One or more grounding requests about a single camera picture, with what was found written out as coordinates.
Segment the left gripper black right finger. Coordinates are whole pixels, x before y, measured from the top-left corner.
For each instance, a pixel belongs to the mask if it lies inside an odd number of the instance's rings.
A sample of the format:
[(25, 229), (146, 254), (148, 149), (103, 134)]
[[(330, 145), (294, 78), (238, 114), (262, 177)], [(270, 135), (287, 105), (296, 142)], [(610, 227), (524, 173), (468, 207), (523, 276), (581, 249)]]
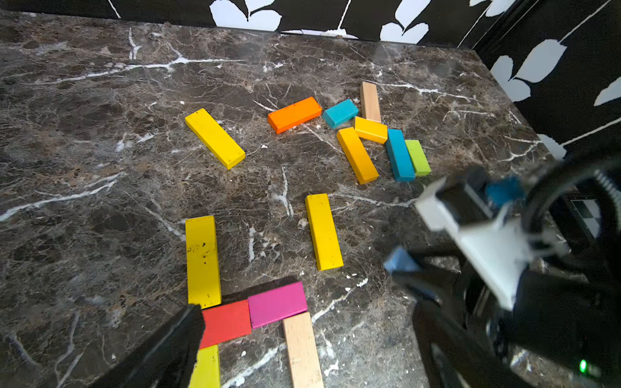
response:
[(412, 324), (431, 387), (529, 386), (433, 302), (417, 303)]

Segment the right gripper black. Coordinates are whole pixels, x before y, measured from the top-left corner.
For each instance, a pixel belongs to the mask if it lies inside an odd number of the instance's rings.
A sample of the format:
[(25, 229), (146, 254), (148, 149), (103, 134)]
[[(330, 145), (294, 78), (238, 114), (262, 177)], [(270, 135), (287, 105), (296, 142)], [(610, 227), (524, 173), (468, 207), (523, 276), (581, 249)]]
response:
[(406, 250), (420, 271), (389, 274), (407, 294), (417, 302), (440, 307), (483, 349), (524, 347), (523, 339), (514, 332), (514, 317), (500, 307), (491, 288), (458, 247)]

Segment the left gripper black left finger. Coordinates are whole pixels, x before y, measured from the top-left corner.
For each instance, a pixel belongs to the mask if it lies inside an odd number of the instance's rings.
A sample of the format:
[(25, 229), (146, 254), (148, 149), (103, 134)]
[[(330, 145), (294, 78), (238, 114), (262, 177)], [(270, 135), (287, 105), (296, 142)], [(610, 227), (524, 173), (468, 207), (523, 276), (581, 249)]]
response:
[(188, 387), (204, 330), (201, 307), (190, 304), (92, 386)]

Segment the yellow-green long block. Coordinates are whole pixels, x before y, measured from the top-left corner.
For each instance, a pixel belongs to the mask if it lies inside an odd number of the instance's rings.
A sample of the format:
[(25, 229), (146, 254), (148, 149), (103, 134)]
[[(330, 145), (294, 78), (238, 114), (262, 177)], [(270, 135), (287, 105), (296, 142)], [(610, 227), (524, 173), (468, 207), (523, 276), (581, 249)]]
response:
[(200, 349), (189, 388), (220, 388), (220, 362), (217, 345)]

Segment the red block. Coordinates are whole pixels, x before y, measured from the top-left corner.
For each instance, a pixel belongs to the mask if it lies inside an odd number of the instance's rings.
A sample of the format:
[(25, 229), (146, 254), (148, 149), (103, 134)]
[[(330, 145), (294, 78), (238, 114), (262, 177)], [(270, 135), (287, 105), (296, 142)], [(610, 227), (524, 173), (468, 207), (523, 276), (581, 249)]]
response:
[(221, 344), (252, 333), (247, 300), (202, 310), (205, 323), (200, 349)]

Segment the yellow long block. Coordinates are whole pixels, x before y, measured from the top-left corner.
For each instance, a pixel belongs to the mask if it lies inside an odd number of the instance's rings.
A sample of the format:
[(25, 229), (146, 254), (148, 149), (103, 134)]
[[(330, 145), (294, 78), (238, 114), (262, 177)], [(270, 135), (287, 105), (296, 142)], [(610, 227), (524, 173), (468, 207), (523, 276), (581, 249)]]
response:
[(189, 304), (202, 309), (222, 302), (214, 216), (185, 221)]

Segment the magenta block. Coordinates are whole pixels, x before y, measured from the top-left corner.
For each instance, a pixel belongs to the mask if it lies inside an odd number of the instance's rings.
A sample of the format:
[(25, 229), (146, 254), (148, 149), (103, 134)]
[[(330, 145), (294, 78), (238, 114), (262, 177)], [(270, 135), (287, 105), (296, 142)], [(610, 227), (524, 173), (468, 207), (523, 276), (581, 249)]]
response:
[(282, 286), (247, 299), (252, 329), (307, 312), (302, 282)]

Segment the tan wood long block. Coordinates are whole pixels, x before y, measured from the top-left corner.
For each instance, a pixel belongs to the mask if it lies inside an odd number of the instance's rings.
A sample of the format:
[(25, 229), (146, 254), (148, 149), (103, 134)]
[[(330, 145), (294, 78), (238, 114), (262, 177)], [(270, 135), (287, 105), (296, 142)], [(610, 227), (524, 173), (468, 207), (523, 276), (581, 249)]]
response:
[(292, 383), (295, 388), (323, 387), (320, 359), (308, 312), (283, 321)]

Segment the light blue short block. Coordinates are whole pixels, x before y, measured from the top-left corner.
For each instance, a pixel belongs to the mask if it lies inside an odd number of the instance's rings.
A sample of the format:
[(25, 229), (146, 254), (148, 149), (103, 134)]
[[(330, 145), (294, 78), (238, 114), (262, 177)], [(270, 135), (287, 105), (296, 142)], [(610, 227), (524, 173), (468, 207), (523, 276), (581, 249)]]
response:
[(383, 268), (390, 274), (394, 272), (415, 273), (420, 271), (420, 265), (402, 246), (397, 246), (391, 251), (386, 260), (383, 261)]

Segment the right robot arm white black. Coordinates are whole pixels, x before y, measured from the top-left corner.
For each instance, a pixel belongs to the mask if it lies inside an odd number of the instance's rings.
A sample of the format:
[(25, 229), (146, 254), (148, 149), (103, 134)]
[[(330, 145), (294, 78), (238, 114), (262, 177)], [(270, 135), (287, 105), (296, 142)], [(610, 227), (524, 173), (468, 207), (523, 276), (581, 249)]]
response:
[[(470, 166), (430, 184), (415, 207), (448, 244), (396, 247), (384, 261), (416, 299), (412, 323), (432, 387), (524, 387), (510, 366), (525, 349), (596, 386), (620, 384), (620, 148), (558, 163), (530, 189)], [(544, 219), (572, 186), (590, 181), (600, 231), (571, 253)]]

